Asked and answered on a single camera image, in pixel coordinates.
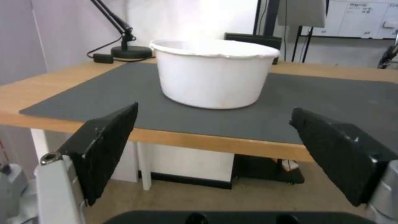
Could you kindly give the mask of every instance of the black desk mat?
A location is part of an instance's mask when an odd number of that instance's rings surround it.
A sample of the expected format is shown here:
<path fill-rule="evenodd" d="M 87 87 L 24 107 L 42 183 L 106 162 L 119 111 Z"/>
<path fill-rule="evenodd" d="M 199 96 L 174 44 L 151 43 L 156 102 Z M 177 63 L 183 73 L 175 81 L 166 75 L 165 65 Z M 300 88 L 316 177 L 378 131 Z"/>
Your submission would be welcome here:
<path fill-rule="evenodd" d="M 269 74 L 255 104 L 209 110 L 164 96 L 156 65 L 128 63 L 20 113 L 86 121 L 133 102 L 139 103 L 138 128 L 286 143 L 301 143 L 289 126 L 293 108 L 300 106 L 356 124 L 398 152 L 398 85 L 388 82 Z"/>

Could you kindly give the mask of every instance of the wooden table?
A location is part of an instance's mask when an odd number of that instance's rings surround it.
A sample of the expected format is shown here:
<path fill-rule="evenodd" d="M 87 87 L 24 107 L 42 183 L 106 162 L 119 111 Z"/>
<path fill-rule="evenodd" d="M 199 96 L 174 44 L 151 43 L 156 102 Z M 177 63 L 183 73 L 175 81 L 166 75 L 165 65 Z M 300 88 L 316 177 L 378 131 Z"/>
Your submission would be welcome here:
<path fill-rule="evenodd" d="M 156 63 L 156 59 L 148 59 L 143 61 L 143 63 Z M 0 86 L 0 124 L 30 128 L 37 156 L 40 158 L 49 151 L 44 130 L 74 133 L 83 123 L 22 115 L 19 114 L 19 110 L 39 103 L 44 99 L 122 64 L 97 64 L 89 62 Z M 395 70 L 279 62 L 278 65 L 272 66 L 271 72 L 398 83 L 398 72 Z M 306 148 L 299 144 L 147 130 L 142 128 L 135 128 L 129 139 L 142 143 L 189 147 L 259 157 L 313 161 Z"/>

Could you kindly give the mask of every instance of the lamp base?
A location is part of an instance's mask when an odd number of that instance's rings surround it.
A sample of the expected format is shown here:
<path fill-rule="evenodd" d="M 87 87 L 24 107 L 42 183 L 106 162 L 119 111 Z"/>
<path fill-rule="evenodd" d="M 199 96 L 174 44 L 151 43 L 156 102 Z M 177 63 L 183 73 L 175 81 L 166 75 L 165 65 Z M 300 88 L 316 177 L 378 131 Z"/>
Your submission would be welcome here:
<path fill-rule="evenodd" d="M 128 46 L 126 50 L 119 47 L 113 47 L 111 54 L 120 59 L 142 59 L 152 57 L 152 50 L 149 47 Z"/>

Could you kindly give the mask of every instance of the whiteboard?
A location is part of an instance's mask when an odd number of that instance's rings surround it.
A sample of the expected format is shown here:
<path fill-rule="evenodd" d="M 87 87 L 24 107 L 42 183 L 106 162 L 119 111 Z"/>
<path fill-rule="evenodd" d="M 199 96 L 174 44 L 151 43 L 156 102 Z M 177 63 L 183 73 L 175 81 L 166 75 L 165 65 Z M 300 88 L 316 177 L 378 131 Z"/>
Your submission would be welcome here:
<path fill-rule="evenodd" d="M 303 27 L 301 35 L 308 30 Z M 398 0 L 330 0 L 325 27 L 314 28 L 312 35 L 383 39 L 397 32 Z"/>

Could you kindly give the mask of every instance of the white plastic basin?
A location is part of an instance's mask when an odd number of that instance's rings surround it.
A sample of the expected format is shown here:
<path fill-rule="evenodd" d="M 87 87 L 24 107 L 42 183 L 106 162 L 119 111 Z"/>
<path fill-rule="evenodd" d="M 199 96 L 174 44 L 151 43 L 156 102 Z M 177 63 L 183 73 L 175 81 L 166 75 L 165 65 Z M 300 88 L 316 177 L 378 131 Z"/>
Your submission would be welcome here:
<path fill-rule="evenodd" d="M 163 93 L 182 104 L 231 109 L 253 104 L 279 51 L 227 40 L 156 40 Z"/>

